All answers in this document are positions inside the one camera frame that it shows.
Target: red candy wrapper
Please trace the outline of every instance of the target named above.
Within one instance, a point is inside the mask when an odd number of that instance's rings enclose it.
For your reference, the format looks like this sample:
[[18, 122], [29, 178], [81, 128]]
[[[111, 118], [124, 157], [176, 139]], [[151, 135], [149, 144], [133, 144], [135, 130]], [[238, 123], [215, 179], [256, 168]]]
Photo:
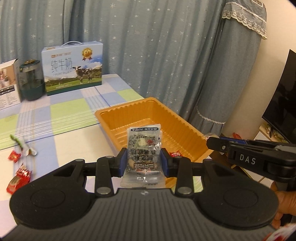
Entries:
[[235, 132], [233, 132], [232, 133], [232, 136], [233, 136], [233, 138], [235, 138], [235, 139], [242, 139], [241, 137], [240, 137], [240, 135], [239, 134], [236, 134]]
[[21, 165], [16, 172], [16, 176], [9, 182], [6, 191], [13, 194], [17, 189], [28, 184], [31, 179], [31, 171], [25, 165]]
[[274, 233], [269, 234], [263, 241], [286, 241], [294, 232], [296, 232], [296, 224], [289, 223], [276, 230]]
[[176, 152], [170, 152], [170, 156], [175, 157], [175, 156], [182, 156], [182, 155], [179, 151], [176, 151]]
[[15, 150], [11, 152], [8, 159], [16, 163], [20, 159], [21, 153], [16, 153]]

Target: television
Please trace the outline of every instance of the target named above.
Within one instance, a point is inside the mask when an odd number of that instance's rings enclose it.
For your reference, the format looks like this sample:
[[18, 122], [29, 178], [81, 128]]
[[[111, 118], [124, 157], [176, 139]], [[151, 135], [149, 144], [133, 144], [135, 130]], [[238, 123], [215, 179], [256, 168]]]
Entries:
[[296, 144], [296, 53], [292, 50], [262, 118], [288, 142]]

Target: box handle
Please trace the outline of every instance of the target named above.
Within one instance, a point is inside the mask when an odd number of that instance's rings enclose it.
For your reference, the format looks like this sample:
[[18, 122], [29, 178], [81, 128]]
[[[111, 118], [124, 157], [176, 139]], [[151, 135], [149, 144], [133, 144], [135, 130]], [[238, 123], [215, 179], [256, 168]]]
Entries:
[[78, 41], [69, 41], [69, 42], [67, 42], [67, 43], [64, 43], [64, 44], [63, 44], [63, 45], [61, 45], [61, 46], [65, 46], [65, 45], [72, 45], [72, 44], [74, 44], [74, 43], [83, 44], [83, 43], [81, 43], [81, 42], [78, 42]]

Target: clear plastic wrapper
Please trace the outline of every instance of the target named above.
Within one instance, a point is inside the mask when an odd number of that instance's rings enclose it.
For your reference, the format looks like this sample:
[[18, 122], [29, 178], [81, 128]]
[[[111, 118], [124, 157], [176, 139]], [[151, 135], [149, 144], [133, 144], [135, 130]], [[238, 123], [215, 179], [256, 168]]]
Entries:
[[219, 136], [217, 136], [216, 134], [213, 134], [213, 133], [207, 133], [207, 134], [202, 136], [202, 138], [205, 139], [205, 140], [209, 139], [210, 137], [219, 138]]
[[288, 223], [274, 233], [269, 234], [263, 241], [286, 241], [294, 232], [296, 232], [296, 223]]
[[120, 185], [124, 188], [164, 188], [160, 125], [130, 127], [127, 136], [127, 165]]

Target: white wall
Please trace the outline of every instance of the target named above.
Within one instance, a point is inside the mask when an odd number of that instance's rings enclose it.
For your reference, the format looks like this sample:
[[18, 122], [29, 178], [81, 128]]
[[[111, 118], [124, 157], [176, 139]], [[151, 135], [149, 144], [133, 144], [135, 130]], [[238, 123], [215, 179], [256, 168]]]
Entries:
[[222, 133], [253, 139], [263, 122], [283, 72], [289, 49], [296, 52], [296, 7], [288, 0], [261, 0], [267, 10], [267, 40], [262, 40], [249, 80]]

